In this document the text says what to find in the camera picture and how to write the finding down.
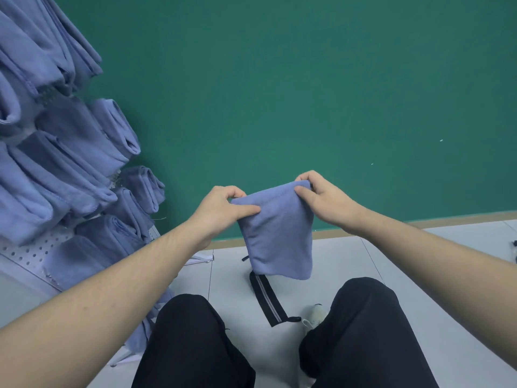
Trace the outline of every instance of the striped strap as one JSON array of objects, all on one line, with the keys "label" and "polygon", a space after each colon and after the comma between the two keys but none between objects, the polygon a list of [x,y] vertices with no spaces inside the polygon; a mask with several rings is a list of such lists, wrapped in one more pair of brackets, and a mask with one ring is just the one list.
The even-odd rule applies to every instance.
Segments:
[{"label": "striped strap", "polygon": [[257,301],[272,327],[286,321],[291,323],[301,321],[301,317],[288,317],[280,302],[278,302],[277,296],[271,288],[266,275],[256,275],[252,271],[250,272],[250,282]]}]

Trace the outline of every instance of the gray stripe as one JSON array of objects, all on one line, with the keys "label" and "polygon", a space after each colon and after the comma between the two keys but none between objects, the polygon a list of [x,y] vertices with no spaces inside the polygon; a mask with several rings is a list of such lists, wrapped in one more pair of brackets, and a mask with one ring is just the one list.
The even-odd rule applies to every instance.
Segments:
[{"label": "gray stripe", "polygon": [[258,282],[258,285],[260,286],[260,289],[262,291],[262,295],[264,296],[264,298],[266,299],[266,302],[267,304],[269,305],[269,309],[271,309],[271,311],[273,312],[273,314],[275,315],[275,318],[277,319],[277,321],[279,323],[282,322],[282,319],[280,318],[280,316],[278,315],[277,311],[275,310],[275,307],[273,306],[273,304],[271,303],[271,300],[269,299],[269,297],[267,296],[267,293],[266,293],[266,289],[264,288],[264,285],[262,284],[262,281],[260,280],[260,277],[257,275],[256,276],[257,278],[257,282]]}]

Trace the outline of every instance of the baseboard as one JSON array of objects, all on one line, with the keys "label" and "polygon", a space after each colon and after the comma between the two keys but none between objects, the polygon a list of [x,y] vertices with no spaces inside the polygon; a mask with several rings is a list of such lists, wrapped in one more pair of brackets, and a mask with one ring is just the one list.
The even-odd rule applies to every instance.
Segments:
[{"label": "baseboard", "polygon": [[[457,226],[459,224],[498,222],[501,220],[512,219],[517,219],[517,211],[500,212],[494,214],[456,216],[452,218],[443,219],[419,220],[414,222],[408,222],[407,224],[410,224],[411,226],[416,228],[434,228],[445,226]],[[312,232],[313,240],[324,240],[326,238],[338,238],[349,236],[351,236],[351,234],[348,234],[340,228],[333,228],[332,230],[316,230]],[[243,238],[212,241],[210,242],[210,245],[207,247],[207,249],[236,248],[239,246],[246,246]]]}]

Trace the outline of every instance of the black pants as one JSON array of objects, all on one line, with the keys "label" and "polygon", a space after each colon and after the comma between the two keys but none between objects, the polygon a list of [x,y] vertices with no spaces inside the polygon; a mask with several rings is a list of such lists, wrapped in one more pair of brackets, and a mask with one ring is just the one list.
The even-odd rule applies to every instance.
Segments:
[{"label": "black pants", "polygon": [[[395,293],[377,280],[348,280],[327,318],[307,333],[300,364],[314,388],[437,387]],[[133,388],[253,387],[255,371],[200,295],[178,295],[160,311]]]}]

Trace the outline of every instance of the person's right arm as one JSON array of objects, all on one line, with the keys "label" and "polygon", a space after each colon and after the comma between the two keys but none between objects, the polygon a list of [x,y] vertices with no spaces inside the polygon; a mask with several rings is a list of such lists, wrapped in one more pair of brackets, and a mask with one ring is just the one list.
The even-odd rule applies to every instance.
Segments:
[{"label": "person's right arm", "polygon": [[517,369],[517,266],[375,213],[315,171],[296,187],[321,220],[365,238],[477,339]]}]

